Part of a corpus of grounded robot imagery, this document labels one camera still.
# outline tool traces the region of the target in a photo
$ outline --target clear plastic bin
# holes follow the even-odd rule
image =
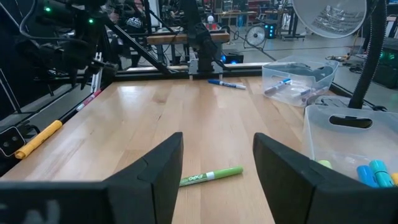
[[[330,87],[338,62],[311,57],[289,56],[262,67],[262,89],[272,99],[294,106],[305,106],[308,96],[324,94]],[[282,80],[290,85],[270,90]]]
[[[368,128],[335,125],[332,116],[367,118]],[[333,170],[358,180],[356,168],[384,161],[390,174],[398,172],[398,114],[311,105],[305,109],[302,153],[314,161],[327,160]]]

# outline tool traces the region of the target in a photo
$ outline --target green marker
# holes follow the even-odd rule
[[[228,169],[215,170],[212,172],[207,172],[205,174],[193,175],[190,177],[183,178],[180,181],[180,187],[191,184],[197,184],[204,181],[220,179],[223,177],[229,177],[231,175],[241,174],[242,172],[243,172],[243,167],[237,166]]]

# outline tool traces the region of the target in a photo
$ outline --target wooden table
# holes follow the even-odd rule
[[[214,43],[217,45],[217,53],[216,53],[216,58],[221,60],[221,53],[223,50],[223,44],[229,41],[230,34],[227,32],[224,33],[210,33],[211,39],[214,41]],[[165,34],[165,35],[153,35],[147,37],[147,43],[151,45],[156,46],[157,50],[157,57],[158,60],[161,62],[164,62],[164,51],[163,51],[163,45],[171,45],[172,49],[172,61],[173,63],[175,62],[175,44],[187,44],[188,43],[188,37],[187,34],[177,34],[177,35],[170,35],[170,34]],[[186,56],[189,55],[189,49],[185,53]]]
[[[206,80],[113,83],[1,180],[103,180],[182,131],[184,177],[238,165],[244,172],[182,187],[173,223],[273,223],[253,136],[300,149],[303,109],[264,97],[261,77],[225,80],[248,89]]]
[[[229,33],[211,34],[211,39],[216,43],[225,43],[229,41]],[[187,34],[167,34],[167,35],[153,35],[147,37],[148,44],[160,45],[160,44],[186,44]]]
[[[240,16],[240,15],[255,15],[257,14],[257,12],[255,11],[249,11],[249,12],[218,12],[215,13],[215,15],[217,16],[217,22],[221,23],[221,19],[228,16],[228,25],[231,25],[231,18],[233,16]],[[249,25],[249,18],[246,19],[246,30],[248,29],[248,25]]]

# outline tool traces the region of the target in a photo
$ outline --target yellow marker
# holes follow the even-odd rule
[[[393,173],[391,177],[392,180],[394,181],[394,184],[398,187],[398,173]]]
[[[331,167],[331,164],[330,164],[329,161],[321,160],[321,161],[318,161],[318,163],[324,165],[325,167],[327,167],[327,168],[329,168],[329,169],[333,169],[333,168]]]
[[[25,146],[18,149],[15,152],[15,157],[17,159],[25,159],[29,156],[33,150],[37,149],[45,140],[47,140],[51,135],[53,135],[58,129],[62,127],[61,121],[54,121],[50,126],[46,127],[41,133],[36,135],[32,140],[30,140]]]

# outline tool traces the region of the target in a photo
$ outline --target blue marker cap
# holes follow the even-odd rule
[[[219,80],[207,80],[207,81],[208,81],[208,83],[211,83],[211,84],[216,84],[216,85],[220,84]]]
[[[358,173],[358,178],[362,183],[370,187],[379,187],[376,177],[369,166],[359,166],[356,168],[356,171]]]
[[[394,182],[387,171],[385,163],[381,160],[373,160],[369,163],[369,167],[376,176],[376,181],[380,187],[393,187]]]

